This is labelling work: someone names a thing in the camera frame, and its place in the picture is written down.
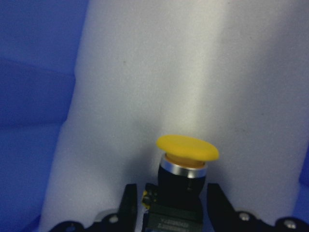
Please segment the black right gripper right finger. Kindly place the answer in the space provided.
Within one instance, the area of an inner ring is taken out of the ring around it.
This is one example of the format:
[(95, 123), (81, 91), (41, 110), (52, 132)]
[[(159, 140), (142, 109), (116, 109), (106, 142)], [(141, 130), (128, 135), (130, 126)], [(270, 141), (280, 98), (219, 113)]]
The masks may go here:
[(207, 186), (207, 211), (216, 232), (264, 232), (263, 223), (248, 212), (236, 211), (219, 184)]

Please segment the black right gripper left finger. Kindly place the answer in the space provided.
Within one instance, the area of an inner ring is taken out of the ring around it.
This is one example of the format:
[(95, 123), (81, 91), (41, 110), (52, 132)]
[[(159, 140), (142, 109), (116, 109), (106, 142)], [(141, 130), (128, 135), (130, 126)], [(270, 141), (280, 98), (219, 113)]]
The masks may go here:
[(127, 184), (119, 207), (99, 212), (93, 224), (89, 227), (89, 231), (133, 232), (136, 226), (137, 214), (137, 185)]

